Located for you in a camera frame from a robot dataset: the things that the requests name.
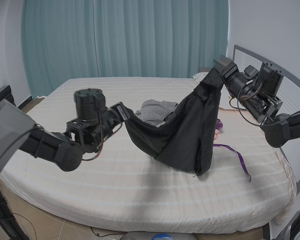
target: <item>baseboard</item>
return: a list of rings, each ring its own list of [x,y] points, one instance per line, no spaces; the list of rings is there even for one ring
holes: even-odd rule
[[[269,223],[262,226],[262,237],[263,237],[263,239],[271,240]]]
[[[27,98],[24,102],[22,102],[18,108],[22,109],[23,107],[25,107],[28,103],[30,103],[30,101],[32,100],[32,96],[30,96],[29,98]]]

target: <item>bed sheet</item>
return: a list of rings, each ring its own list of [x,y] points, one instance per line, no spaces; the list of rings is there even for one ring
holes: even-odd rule
[[[100,88],[108,107],[122,101],[135,111],[148,99],[180,102],[195,86],[194,79],[71,79],[28,115],[48,131],[63,132],[66,122],[76,117],[76,90]],[[224,127],[214,143],[227,144],[242,154],[251,183],[236,153],[224,147],[214,147],[210,170],[196,177],[139,150],[125,127],[105,142],[97,159],[82,162],[75,171],[63,172],[18,150],[1,179],[15,194],[45,211],[104,229],[232,233],[273,218],[283,223],[296,195],[288,162],[238,112],[220,109],[218,118]]]

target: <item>black cloth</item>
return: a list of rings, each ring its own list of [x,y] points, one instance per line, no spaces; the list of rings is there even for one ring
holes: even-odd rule
[[[160,127],[141,121],[127,109],[131,119],[125,125],[131,140],[157,161],[202,175],[212,161],[222,86],[221,77],[212,69]]]

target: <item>bed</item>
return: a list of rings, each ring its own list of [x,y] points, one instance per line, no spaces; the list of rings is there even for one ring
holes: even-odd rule
[[[112,77],[70,79],[28,112],[49,131],[63,132],[76,117],[73,93],[100,88],[107,106],[122,101],[138,110],[143,101],[180,102],[194,79]],[[1,180],[29,203],[81,224],[119,231],[232,233],[283,223],[296,196],[296,180],[280,149],[234,110],[219,110],[224,124],[214,143],[210,170],[196,177],[168,167],[139,150],[126,128],[108,139],[100,156],[73,172],[17,151]]]

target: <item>tile floor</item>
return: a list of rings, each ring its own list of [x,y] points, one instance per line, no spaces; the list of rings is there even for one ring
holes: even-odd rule
[[[36,98],[27,104],[22,111],[27,113],[44,98]],[[51,213],[45,212],[12,193],[0,182],[2,192],[7,199],[12,212],[18,213],[31,221],[38,240],[98,240],[89,226],[78,224]],[[19,224],[23,225],[28,234],[35,240],[35,233],[31,224],[20,216],[15,216]],[[105,229],[93,228],[100,235],[109,233],[121,233]],[[255,228],[246,232],[234,232],[232,234],[195,234],[198,240],[259,240],[263,237],[262,228]],[[122,235],[107,236],[103,239],[119,240]],[[5,232],[0,228],[0,239],[9,240]]]

